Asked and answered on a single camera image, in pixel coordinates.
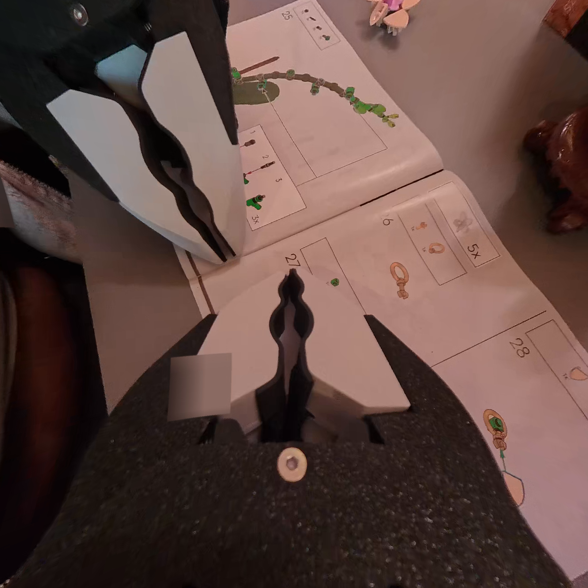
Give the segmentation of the brown box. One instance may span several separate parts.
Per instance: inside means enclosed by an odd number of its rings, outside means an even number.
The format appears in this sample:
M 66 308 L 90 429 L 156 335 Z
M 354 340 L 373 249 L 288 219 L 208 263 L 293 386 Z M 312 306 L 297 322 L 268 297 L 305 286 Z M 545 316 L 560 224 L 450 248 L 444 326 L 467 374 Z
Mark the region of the brown box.
M 565 39 L 586 11 L 587 1 L 554 1 L 542 22 Z

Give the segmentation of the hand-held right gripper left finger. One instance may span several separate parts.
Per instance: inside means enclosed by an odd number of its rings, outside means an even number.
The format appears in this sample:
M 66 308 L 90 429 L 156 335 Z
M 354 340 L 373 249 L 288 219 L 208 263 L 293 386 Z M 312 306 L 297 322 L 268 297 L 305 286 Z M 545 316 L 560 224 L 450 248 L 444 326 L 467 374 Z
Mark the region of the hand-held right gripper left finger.
M 198 352 L 230 356 L 231 402 L 224 415 L 247 435 L 261 427 L 255 393 L 278 373 L 280 345 L 270 319 L 282 303 L 279 288 L 286 278 L 276 272 L 233 298 L 218 312 Z

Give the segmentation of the glossy brown figurine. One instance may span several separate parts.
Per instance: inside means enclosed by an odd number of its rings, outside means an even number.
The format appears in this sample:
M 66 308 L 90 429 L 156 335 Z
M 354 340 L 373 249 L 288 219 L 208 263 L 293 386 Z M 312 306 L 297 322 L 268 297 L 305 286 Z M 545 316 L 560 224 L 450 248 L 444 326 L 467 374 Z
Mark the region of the glossy brown figurine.
M 523 139 L 539 181 L 553 199 L 547 230 L 570 233 L 587 227 L 587 107 L 560 122 L 541 121 Z

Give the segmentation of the dark brown chair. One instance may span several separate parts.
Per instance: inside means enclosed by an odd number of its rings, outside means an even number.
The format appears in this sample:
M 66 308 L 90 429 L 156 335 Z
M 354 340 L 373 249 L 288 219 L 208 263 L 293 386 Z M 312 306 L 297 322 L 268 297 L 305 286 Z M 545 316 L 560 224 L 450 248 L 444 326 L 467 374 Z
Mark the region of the dark brown chair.
M 8 277 L 17 343 L 1 456 L 1 582 L 52 525 L 107 416 L 82 266 L 45 258 Z

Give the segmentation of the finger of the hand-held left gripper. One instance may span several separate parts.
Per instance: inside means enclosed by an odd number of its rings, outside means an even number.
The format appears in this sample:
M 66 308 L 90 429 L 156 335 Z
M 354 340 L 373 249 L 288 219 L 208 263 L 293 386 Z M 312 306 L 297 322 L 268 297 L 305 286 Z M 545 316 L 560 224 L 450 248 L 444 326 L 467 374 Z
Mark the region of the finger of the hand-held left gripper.
M 141 79 L 156 121 L 179 142 L 191 180 L 206 198 L 212 229 L 241 256 L 246 204 L 239 144 L 233 144 L 187 32 L 158 41 Z
M 131 45 L 96 64 L 95 75 L 116 97 L 70 89 L 47 107 L 122 208 L 175 245 L 218 265 L 228 260 L 228 246 L 212 229 L 187 156 L 156 121 L 141 92 L 153 48 L 146 52 Z

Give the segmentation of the pink toy flower pieces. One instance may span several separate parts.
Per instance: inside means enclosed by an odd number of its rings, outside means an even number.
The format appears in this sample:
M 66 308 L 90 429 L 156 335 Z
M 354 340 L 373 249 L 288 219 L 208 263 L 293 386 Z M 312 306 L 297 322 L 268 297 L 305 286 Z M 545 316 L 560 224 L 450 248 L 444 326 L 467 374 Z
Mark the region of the pink toy flower pieces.
M 409 12 L 420 1 L 368 1 L 371 4 L 369 25 L 397 36 L 409 23 Z

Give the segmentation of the grey fuzzy cloth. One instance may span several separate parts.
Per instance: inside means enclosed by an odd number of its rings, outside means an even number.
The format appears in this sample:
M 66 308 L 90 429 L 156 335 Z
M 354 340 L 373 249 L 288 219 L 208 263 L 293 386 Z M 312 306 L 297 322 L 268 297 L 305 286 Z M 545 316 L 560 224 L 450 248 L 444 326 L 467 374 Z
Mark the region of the grey fuzzy cloth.
M 70 198 L 3 160 L 1 180 L 14 234 L 41 253 L 82 264 Z

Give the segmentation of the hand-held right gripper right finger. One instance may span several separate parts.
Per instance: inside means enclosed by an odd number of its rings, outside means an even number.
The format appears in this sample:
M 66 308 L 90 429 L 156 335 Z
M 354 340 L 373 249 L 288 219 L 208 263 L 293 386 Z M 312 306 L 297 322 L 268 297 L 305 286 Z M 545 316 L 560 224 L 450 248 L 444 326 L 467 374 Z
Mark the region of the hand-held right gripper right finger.
M 369 437 L 367 417 L 407 411 L 410 402 L 357 305 L 303 270 L 287 281 L 300 343 L 290 372 L 288 433 Z

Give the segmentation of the building instruction booklet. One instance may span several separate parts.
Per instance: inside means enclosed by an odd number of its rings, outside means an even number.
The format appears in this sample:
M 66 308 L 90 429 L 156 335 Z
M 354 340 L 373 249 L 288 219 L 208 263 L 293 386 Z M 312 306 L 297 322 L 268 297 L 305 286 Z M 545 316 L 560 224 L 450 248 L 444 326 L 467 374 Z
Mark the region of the building instruction booklet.
M 515 504 L 586 586 L 587 351 L 317 1 L 227 41 L 246 240 L 223 269 L 176 247 L 202 315 L 291 268 L 374 315 L 451 386 Z

